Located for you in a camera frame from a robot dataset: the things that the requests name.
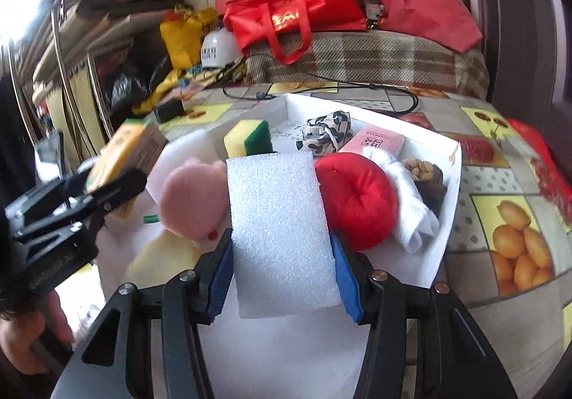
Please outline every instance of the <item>pink bag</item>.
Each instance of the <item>pink bag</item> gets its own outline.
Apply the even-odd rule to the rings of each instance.
[[[427,38],[459,53],[475,47],[483,36],[461,0],[381,0],[386,17],[382,30]]]

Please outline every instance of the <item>small yellow box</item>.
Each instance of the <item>small yellow box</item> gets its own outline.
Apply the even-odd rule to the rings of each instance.
[[[148,175],[167,142],[167,138],[155,123],[125,120],[103,148],[99,160],[89,173],[85,183],[86,192],[95,191],[129,169],[137,168]],[[134,203],[135,199],[130,200],[115,209],[113,214],[121,219],[128,219]]]

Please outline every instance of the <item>person's hand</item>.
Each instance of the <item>person's hand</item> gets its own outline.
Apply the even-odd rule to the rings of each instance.
[[[9,362],[25,375],[47,373],[48,367],[34,354],[31,344],[44,332],[46,325],[62,342],[74,341],[72,329],[53,291],[41,308],[13,320],[0,320],[0,349]]]

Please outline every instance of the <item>pink plush toy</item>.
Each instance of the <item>pink plush toy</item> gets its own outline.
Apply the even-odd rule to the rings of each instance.
[[[191,158],[165,179],[159,216],[167,230],[199,241],[216,228],[229,207],[226,164]]]

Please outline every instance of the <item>red plastic bag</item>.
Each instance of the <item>red plastic bag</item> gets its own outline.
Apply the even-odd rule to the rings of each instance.
[[[483,38],[473,16],[461,0],[381,0],[387,17],[382,30],[427,38],[459,53]]]
[[[540,194],[554,203],[565,220],[572,224],[572,188],[558,171],[542,136],[534,128],[518,120],[509,119],[508,123],[540,156],[541,160],[531,159],[530,162],[538,177]]]
[[[365,30],[365,16],[356,0],[234,0],[227,4],[224,25],[243,52],[266,39],[276,59],[291,64],[310,47],[312,30]],[[302,45],[285,56],[276,34],[298,29]]]

